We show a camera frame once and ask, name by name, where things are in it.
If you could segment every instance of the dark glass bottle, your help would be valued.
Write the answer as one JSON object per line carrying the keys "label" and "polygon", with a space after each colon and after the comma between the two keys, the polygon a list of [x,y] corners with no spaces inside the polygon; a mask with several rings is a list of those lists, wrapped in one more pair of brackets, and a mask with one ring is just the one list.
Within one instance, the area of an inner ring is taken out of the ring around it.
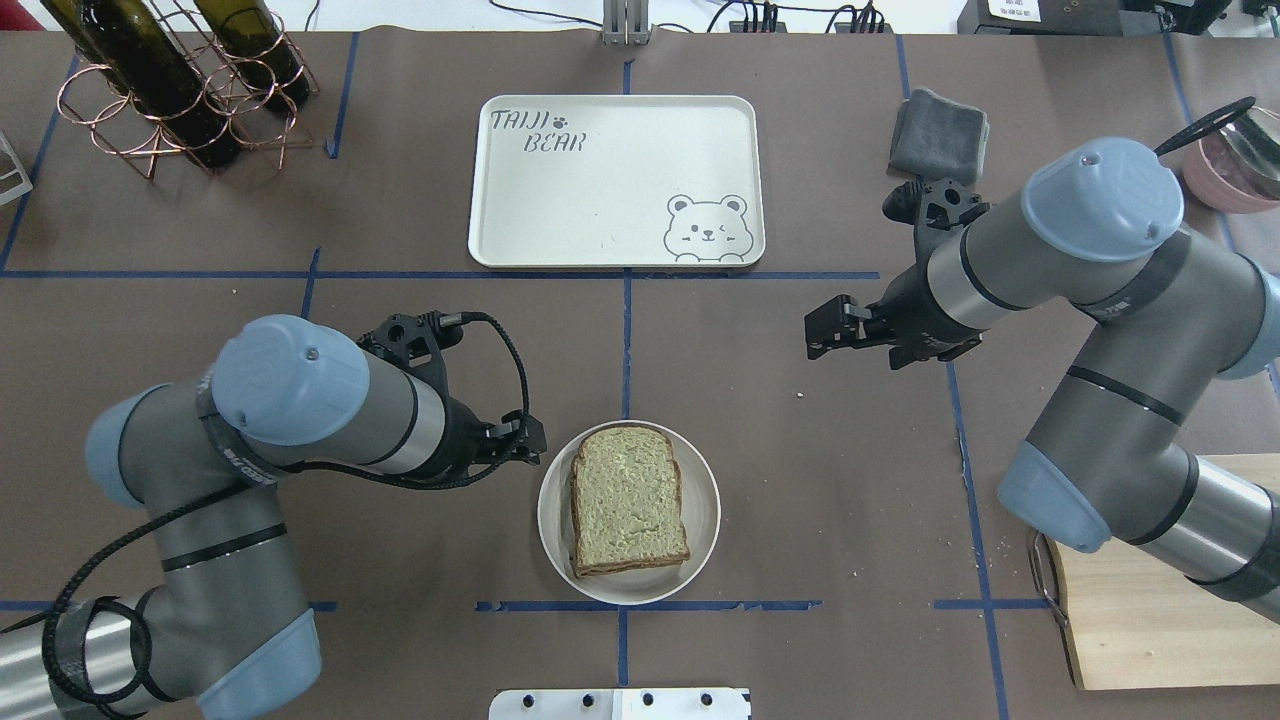
{"label": "dark glass bottle", "polygon": [[[283,41],[275,20],[262,0],[196,0],[200,14],[228,53],[237,58],[252,58],[259,63],[239,63],[237,69],[255,90],[271,87],[271,76],[282,86],[294,106],[301,108],[311,96],[311,83],[302,73],[302,64]],[[266,101],[276,113],[288,113],[289,105],[278,95]]]}
{"label": "dark glass bottle", "polygon": [[241,146],[215,113],[200,76],[160,29],[142,0],[77,0],[81,28],[93,50],[133,91],[140,111],[161,124],[206,168],[236,159]]}
{"label": "dark glass bottle", "polygon": [[[44,5],[45,9],[49,10],[49,14],[58,20],[58,24],[67,31],[72,42],[76,44],[76,49],[79,50],[81,58],[84,58],[95,65],[106,64],[106,61],[102,60],[102,56],[97,54],[97,50],[93,50],[93,46],[90,45],[88,38],[84,37],[84,31],[79,27],[79,13],[76,12],[76,0],[40,0],[40,4]],[[120,78],[118,78],[114,72],[102,70],[102,76],[106,77],[106,82],[109,82],[116,92],[120,95],[129,94],[129,91],[124,87],[124,83],[120,82]]]}

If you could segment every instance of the light blue cap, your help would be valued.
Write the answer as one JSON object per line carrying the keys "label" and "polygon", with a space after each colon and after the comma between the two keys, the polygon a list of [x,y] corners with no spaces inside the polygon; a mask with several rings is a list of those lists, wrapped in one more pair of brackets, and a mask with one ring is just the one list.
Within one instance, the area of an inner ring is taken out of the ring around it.
{"label": "light blue cap", "polygon": [[1034,445],[1023,441],[996,491],[1028,525],[1080,552],[1097,552],[1111,528],[1093,503]]}
{"label": "light blue cap", "polygon": [[244,325],[218,354],[214,405],[230,425],[270,445],[319,442],[369,395],[369,361],[347,336],[296,315]]}
{"label": "light blue cap", "polygon": [[1253,258],[1244,258],[1262,278],[1262,325],[1249,350],[1234,365],[1217,374],[1224,380],[1238,380],[1256,374],[1280,356],[1280,279],[1262,269]]}
{"label": "light blue cap", "polygon": [[120,439],[124,437],[124,425],[129,423],[133,409],[142,402],[142,398],[163,387],[165,386],[159,384],[147,388],[115,404],[93,420],[93,427],[84,438],[84,464],[88,465],[88,475],[102,488],[106,497],[125,507],[142,507],[142,502],[129,492],[120,473]]}
{"label": "light blue cap", "polygon": [[307,609],[196,697],[207,720],[250,720],[298,697],[320,676],[320,638]]}
{"label": "light blue cap", "polygon": [[1183,190],[1146,145],[1101,137],[1032,176],[1021,206],[1036,234],[1062,252],[1123,263],[1174,234],[1183,222]]}

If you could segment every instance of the bear drawing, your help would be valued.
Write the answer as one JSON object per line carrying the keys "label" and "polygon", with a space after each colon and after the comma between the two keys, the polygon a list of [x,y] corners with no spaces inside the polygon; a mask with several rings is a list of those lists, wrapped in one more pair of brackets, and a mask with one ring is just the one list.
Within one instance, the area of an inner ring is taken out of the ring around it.
{"label": "bear drawing", "polygon": [[677,263],[744,260],[755,246],[746,229],[746,201],[726,195],[719,202],[694,202],[687,195],[667,201],[671,225],[662,238]]}

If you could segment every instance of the wooden board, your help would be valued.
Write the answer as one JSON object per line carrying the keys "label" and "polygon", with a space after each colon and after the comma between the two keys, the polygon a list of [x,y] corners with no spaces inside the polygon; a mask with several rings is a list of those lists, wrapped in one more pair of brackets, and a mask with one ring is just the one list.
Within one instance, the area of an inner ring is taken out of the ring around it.
{"label": "wooden board", "polygon": [[[1206,456],[1280,492],[1280,454]],[[1123,542],[1053,543],[1071,670],[1089,691],[1280,683],[1280,625]]]}

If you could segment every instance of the white label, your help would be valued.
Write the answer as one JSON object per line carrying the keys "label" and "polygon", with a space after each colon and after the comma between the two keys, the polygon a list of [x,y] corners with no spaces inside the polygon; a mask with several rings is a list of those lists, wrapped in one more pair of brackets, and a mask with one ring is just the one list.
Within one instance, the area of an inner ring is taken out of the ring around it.
{"label": "white label", "polygon": [[1039,22],[1039,0],[987,0],[987,9],[1010,20]]}

